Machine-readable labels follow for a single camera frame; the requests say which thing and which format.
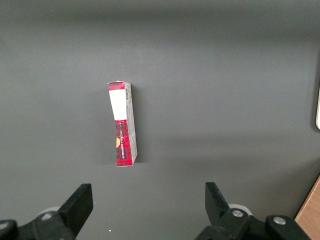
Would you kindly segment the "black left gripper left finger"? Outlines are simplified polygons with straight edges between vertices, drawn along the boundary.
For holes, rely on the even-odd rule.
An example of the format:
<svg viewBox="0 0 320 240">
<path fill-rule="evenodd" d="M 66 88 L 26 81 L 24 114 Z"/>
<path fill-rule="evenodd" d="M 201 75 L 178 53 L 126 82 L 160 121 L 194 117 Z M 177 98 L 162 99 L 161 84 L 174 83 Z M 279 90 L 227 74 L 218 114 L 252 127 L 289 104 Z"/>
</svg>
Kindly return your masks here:
<svg viewBox="0 0 320 240">
<path fill-rule="evenodd" d="M 2 240 L 75 240 L 93 210 L 92 185 L 81 184 L 56 211 L 46 211 L 25 225 L 0 221 Z"/>
</svg>

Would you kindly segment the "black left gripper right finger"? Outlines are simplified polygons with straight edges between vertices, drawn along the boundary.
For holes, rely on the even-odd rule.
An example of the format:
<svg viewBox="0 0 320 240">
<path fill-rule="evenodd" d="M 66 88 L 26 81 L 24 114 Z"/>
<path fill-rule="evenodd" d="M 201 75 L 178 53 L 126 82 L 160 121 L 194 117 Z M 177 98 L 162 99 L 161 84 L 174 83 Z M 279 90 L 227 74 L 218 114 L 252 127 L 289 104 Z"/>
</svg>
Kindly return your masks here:
<svg viewBox="0 0 320 240">
<path fill-rule="evenodd" d="M 308 240 L 290 217 L 269 215 L 260 221 L 238 207 L 229 207 L 215 182 L 205 184 L 205 210 L 210 225 L 197 240 Z"/>
</svg>

